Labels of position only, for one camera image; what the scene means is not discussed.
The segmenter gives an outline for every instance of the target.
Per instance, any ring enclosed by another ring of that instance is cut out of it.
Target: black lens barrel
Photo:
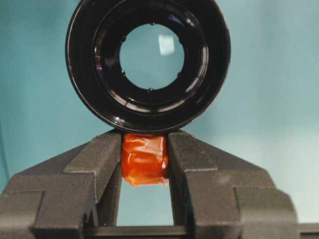
[[[119,56],[134,28],[154,23],[179,37],[184,66],[173,83],[148,90],[130,82]],[[101,120],[124,131],[164,133],[215,99],[229,66],[230,36],[213,0],[83,0],[69,25],[66,61],[77,94]]]

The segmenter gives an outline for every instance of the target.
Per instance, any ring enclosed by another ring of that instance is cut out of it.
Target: lens mount ring
[[[162,89],[135,86],[121,68],[122,43],[143,24],[168,27],[184,48],[181,72]],[[230,62],[230,36],[213,0],[83,0],[69,25],[66,62],[77,94],[101,120],[124,131],[164,133],[215,99]]]

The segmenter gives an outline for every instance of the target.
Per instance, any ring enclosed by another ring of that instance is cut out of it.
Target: black metal bar
[[[86,239],[184,239],[188,235],[184,226],[155,227],[98,227],[85,229]]]
[[[299,224],[301,239],[319,239],[319,224]],[[185,226],[97,227],[84,231],[85,239],[185,239]]]

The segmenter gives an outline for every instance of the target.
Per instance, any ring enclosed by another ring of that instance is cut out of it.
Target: clamp jaw
[[[175,226],[115,227],[122,134],[16,174],[0,196],[0,239],[298,239],[290,197],[266,170],[184,131],[167,135]]]

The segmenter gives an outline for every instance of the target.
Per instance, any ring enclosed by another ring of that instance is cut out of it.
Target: orange object
[[[168,156],[163,135],[126,134],[121,157],[122,176],[132,187],[167,185]]]

